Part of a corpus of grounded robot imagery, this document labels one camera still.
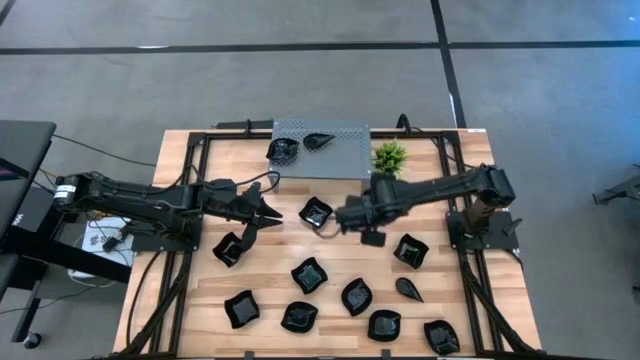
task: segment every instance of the black floor stripe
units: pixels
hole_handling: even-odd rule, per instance
[[[438,49],[435,42],[350,42],[247,45],[122,46],[82,48],[5,48],[0,55],[109,55],[109,54],[178,54],[269,51],[329,50],[420,50]]]
[[[449,96],[451,96],[454,121],[456,123],[456,127],[466,128],[467,121],[464,118],[464,111],[462,110],[460,90],[458,89],[456,72],[453,68],[453,60],[451,59],[451,51],[449,50],[449,41],[447,40],[447,32],[444,27],[444,19],[442,17],[442,10],[440,9],[440,2],[438,0],[431,0],[431,9],[433,10],[433,19],[436,23],[436,31],[438,32],[440,55],[442,56],[442,65],[444,66],[444,76],[447,79]]]
[[[640,47],[640,40],[453,42],[450,49],[588,49]]]
[[[7,3],[4,4],[4,6],[2,7],[2,11],[0,11],[0,26],[4,24],[4,21],[7,19],[7,16],[9,16],[9,11],[11,11],[11,8],[15,3],[16,3],[16,0],[8,0]]]

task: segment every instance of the robotic arm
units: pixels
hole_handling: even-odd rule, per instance
[[[416,205],[467,194],[478,197],[465,210],[471,232],[479,231],[496,209],[509,206],[516,198],[504,170],[493,166],[419,183],[376,174],[371,178],[371,189],[362,197],[347,197],[345,206],[336,210],[336,221],[343,233],[374,229],[407,215]]]
[[[62,212],[100,210],[131,218],[123,232],[135,236],[135,251],[192,251],[198,246],[202,214],[247,224],[240,246],[253,246],[257,231],[282,222],[253,183],[241,195],[230,179],[166,188],[120,182],[100,173],[80,173],[56,179],[54,206]]]
[[[384,240],[384,234],[377,233],[376,227],[390,224],[399,217],[407,215],[412,207],[469,194],[476,195],[476,200],[470,208],[462,212],[463,219],[453,223],[449,223],[448,220],[452,246],[456,247],[454,238],[460,239],[460,244],[464,241],[463,239],[468,238],[482,242],[483,237],[495,236],[490,232],[490,219],[495,210],[509,206],[516,198],[505,172],[494,166],[481,165],[459,175],[419,183],[408,183],[393,177],[374,175],[370,190],[361,197],[347,197],[345,206],[336,210],[336,221],[340,224],[343,233],[362,232],[363,241],[367,237],[380,236]],[[503,228],[499,235],[511,236],[515,227],[513,224]],[[465,258],[460,269],[464,283],[478,297],[511,348],[516,352],[535,352],[536,350],[527,345],[511,328],[480,285],[466,260],[466,248],[457,246],[457,250],[464,254]]]

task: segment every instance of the chair wheel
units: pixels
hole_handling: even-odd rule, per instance
[[[35,349],[42,342],[42,335],[36,333],[28,333],[22,344],[25,349]]]

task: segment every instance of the black desk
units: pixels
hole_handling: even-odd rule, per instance
[[[13,222],[44,160],[55,130],[53,123],[0,121],[0,158],[29,173],[26,179],[0,181],[0,234],[4,234]]]
[[[50,232],[11,225],[17,221],[16,212],[44,160],[55,129],[55,124],[47,122],[0,120],[0,158],[29,173],[27,178],[0,181],[0,251],[127,283],[131,274],[128,266],[51,241]]]
[[[28,194],[27,200],[34,190],[41,190],[31,188],[31,182],[51,145],[55,129],[55,124],[47,122],[0,120],[0,158],[26,171],[23,177],[0,180],[0,300],[7,287],[31,290],[12,339],[13,342],[26,339],[28,348],[39,343],[37,335],[37,341],[28,343],[32,338],[29,326],[40,304],[37,292],[48,263],[122,283],[127,283],[131,274],[128,266],[55,241],[56,227],[45,226],[45,222],[26,226],[30,213],[23,213],[21,206],[29,203],[25,202]],[[53,195],[44,196],[49,200],[49,212],[61,219],[62,214],[50,207]],[[41,213],[42,209],[37,206],[37,210]]]

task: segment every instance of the black dish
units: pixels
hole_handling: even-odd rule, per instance
[[[391,310],[377,310],[369,318],[370,339],[393,341],[400,335],[400,314]]]
[[[398,290],[400,294],[410,299],[424,302],[416,286],[411,282],[411,280],[407,278],[399,278],[398,280],[396,280],[396,290]]]
[[[317,197],[312,197],[307,204],[298,213],[300,218],[316,229],[321,228],[329,219],[329,215],[333,213],[331,206],[323,203]]]
[[[269,144],[267,159],[281,163],[289,162],[298,155],[299,144],[299,142],[293,139],[275,139]]]
[[[302,301],[295,301],[287,306],[280,325],[298,334],[306,333],[313,328],[318,315],[318,308]]]
[[[334,135],[314,133],[305,136],[302,140],[302,143],[308,150],[316,150],[323,147],[326,143],[333,140],[334,138]]]
[[[232,232],[225,235],[220,243],[213,248],[213,254],[220,259],[227,267],[235,265],[242,254],[244,249],[240,247],[241,240]]]
[[[424,336],[431,349],[438,355],[449,355],[460,351],[460,341],[453,326],[444,320],[424,323]]]
[[[405,234],[393,252],[398,260],[409,264],[412,268],[418,269],[422,265],[424,256],[429,251],[429,247],[422,241],[416,240],[411,235]]]
[[[231,320],[231,328],[238,329],[260,317],[260,308],[251,290],[245,290],[224,302],[224,311]]]
[[[357,278],[342,290],[342,303],[351,316],[365,311],[373,301],[373,293],[362,278]]]
[[[305,295],[311,294],[323,282],[329,280],[327,273],[318,265],[314,257],[308,258],[300,266],[291,270],[291,276]]]

